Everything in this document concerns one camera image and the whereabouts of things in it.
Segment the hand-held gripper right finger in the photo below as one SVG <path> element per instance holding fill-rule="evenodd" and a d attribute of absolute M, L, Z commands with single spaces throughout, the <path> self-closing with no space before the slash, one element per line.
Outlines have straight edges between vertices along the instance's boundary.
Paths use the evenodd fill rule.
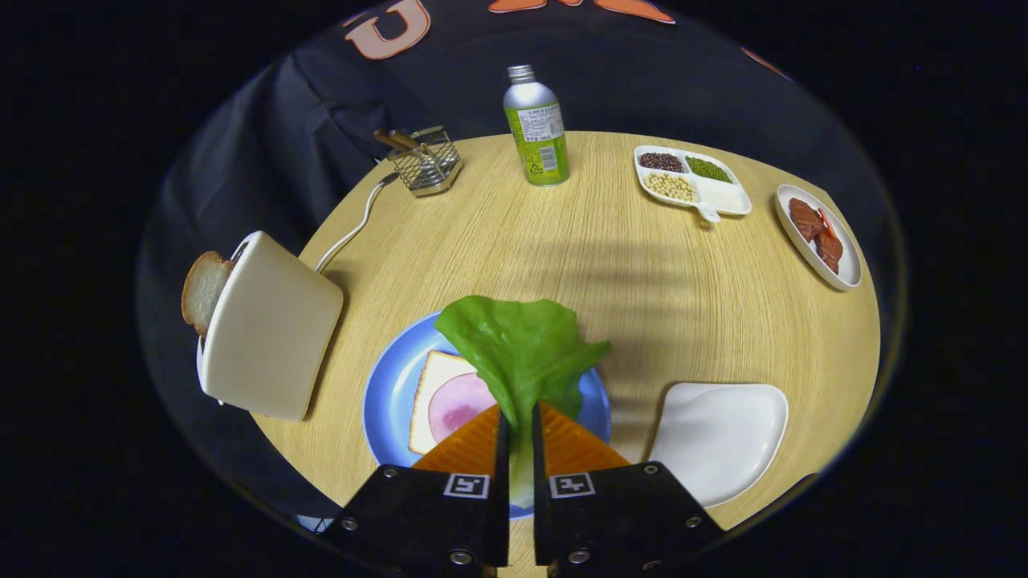
<path fill-rule="evenodd" d="M 629 463 L 547 403 L 533 410 L 535 556 L 550 577 L 671 577 L 727 532 L 662 463 Z"/>

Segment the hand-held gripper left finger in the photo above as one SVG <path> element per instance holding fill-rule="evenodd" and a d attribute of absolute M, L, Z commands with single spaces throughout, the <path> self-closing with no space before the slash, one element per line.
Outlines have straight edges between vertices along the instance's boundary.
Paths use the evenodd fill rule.
<path fill-rule="evenodd" d="M 320 540 L 381 577 L 495 577 L 509 506 L 509 427 L 493 405 L 412 466 L 378 467 Z"/>

